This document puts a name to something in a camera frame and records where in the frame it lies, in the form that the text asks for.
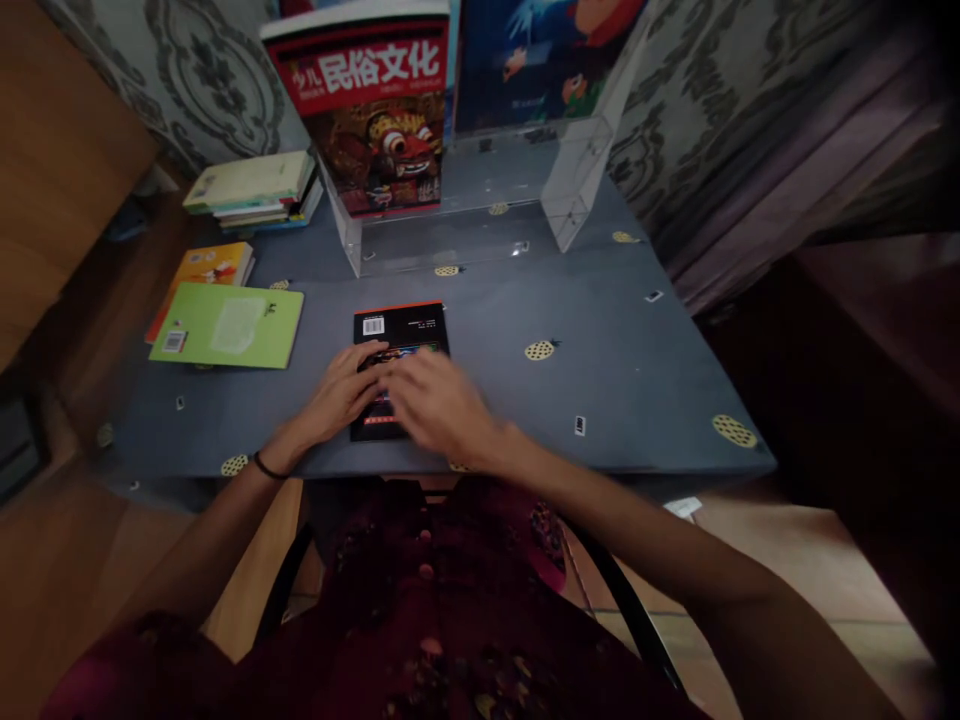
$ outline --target chair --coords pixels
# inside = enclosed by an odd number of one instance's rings
[[[433,497],[445,497],[450,493],[447,490],[443,490],[426,491],[424,494]],[[677,692],[687,697],[683,683],[680,681],[680,675],[677,673],[673,661],[670,659],[670,655],[660,638],[660,634],[657,632],[653,621],[650,619],[650,615],[647,613],[643,603],[640,602],[640,598],[637,597],[633,586],[630,585],[630,582],[623,574],[617,561],[607,549],[597,542],[586,530],[577,526],[569,519],[564,518],[564,522],[580,540],[580,543],[600,571],[604,582],[607,583],[610,594],[613,596],[614,601],[616,601],[617,607],[620,608],[620,613],[627,625],[627,629],[630,631],[630,635],[633,637],[641,659],[647,667],[663,675],[663,677],[677,689]],[[294,580],[300,569],[300,563],[303,561],[304,555],[312,540],[313,530],[310,524],[306,523],[290,544],[290,549],[287,551],[277,571],[276,579],[274,580],[273,587],[270,589],[263,609],[263,615],[257,627],[254,646],[263,642],[275,632],[283,622],[283,614],[286,611],[287,601],[290,598]]]

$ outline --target barcode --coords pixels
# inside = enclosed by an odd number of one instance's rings
[[[364,335],[382,335],[383,334],[383,318],[364,318],[363,319],[363,334]]]
[[[180,352],[183,350],[183,343],[187,340],[185,330],[171,330],[167,333],[167,338],[163,341],[161,352]]]

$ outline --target clear acrylic book stand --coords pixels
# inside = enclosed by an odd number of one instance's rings
[[[637,72],[644,14],[591,117],[456,136],[444,147],[439,207],[352,218],[323,168],[340,243],[356,276],[516,257],[548,225],[566,252],[586,221]]]

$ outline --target red book cover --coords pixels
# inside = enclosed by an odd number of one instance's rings
[[[449,5],[334,6],[260,37],[354,217],[440,202]]]

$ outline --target black wristband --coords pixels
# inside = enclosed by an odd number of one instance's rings
[[[290,478],[290,475],[279,475],[278,473],[273,472],[273,470],[268,470],[267,466],[263,464],[263,460],[260,459],[260,451],[257,450],[253,454],[253,461],[257,464],[257,467],[260,468],[262,472],[267,477],[272,477],[274,480],[287,480]]]

